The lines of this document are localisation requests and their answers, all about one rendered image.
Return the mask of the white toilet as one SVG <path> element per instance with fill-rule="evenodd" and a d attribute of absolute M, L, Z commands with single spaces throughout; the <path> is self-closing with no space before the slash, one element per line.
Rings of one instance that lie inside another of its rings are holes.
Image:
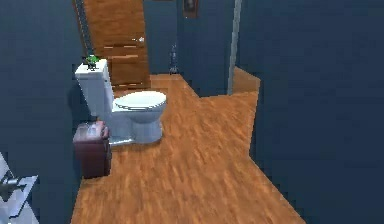
<path fill-rule="evenodd" d="M 159 91 L 136 91 L 115 97 L 106 59 L 95 68 L 82 63 L 75 71 L 90 114 L 110 129 L 110 144 L 147 144 L 162 138 L 160 117 L 167 96 Z"/>

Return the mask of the dark toilet brush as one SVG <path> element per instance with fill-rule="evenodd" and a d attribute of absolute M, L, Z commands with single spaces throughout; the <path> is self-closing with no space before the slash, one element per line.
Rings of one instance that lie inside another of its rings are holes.
<path fill-rule="evenodd" d="M 171 47 L 169 72 L 171 74 L 178 73 L 177 44 L 173 44 Z"/>

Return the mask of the brown wooden door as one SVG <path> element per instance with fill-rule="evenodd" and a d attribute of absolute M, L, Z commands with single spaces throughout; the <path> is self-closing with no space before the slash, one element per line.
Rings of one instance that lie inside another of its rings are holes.
<path fill-rule="evenodd" d="M 72 0 L 83 49 L 106 59 L 114 88 L 150 87 L 144 0 Z M 138 42 L 144 37 L 145 42 Z"/>

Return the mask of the dark red waste bin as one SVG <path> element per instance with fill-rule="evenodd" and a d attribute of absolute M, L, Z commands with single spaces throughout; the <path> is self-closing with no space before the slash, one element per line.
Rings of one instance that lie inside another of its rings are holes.
<path fill-rule="evenodd" d="M 85 179 L 110 174 L 112 153 L 109 137 L 110 131 L 104 121 L 82 123 L 78 126 L 73 143 Z"/>

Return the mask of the small green plant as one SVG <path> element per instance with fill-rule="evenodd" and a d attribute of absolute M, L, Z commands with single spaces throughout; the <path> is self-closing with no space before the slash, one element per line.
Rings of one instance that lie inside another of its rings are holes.
<path fill-rule="evenodd" d="M 89 55 L 83 57 L 83 64 L 87 66 L 88 70 L 94 71 L 97 66 L 96 63 L 99 61 L 99 58 L 95 55 Z"/>

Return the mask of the white sink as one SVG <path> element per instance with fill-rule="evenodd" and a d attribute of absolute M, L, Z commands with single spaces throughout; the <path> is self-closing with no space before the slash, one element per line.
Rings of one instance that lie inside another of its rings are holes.
<path fill-rule="evenodd" d="M 14 176 L 0 153 L 0 224 L 39 224 L 28 203 L 37 179 Z"/>

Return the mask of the grey vertical post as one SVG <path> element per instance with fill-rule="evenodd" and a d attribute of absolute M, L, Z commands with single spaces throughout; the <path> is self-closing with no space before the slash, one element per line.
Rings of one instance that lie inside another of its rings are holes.
<path fill-rule="evenodd" d="M 234 69 L 235 69 L 236 57 L 237 57 L 238 33 L 239 33 L 240 20 L 241 20 L 241 9 L 242 9 L 242 0 L 235 0 L 232 33 L 231 33 L 231 49 L 230 49 L 231 54 L 230 54 L 229 68 L 228 68 L 227 95 L 233 94 Z"/>

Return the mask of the framed wall picture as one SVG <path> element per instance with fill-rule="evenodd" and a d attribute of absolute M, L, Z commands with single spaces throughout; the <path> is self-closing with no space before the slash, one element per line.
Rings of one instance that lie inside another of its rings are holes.
<path fill-rule="evenodd" d="M 198 11 L 198 0 L 183 0 L 183 15 L 185 18 L 195 18 Z"/>

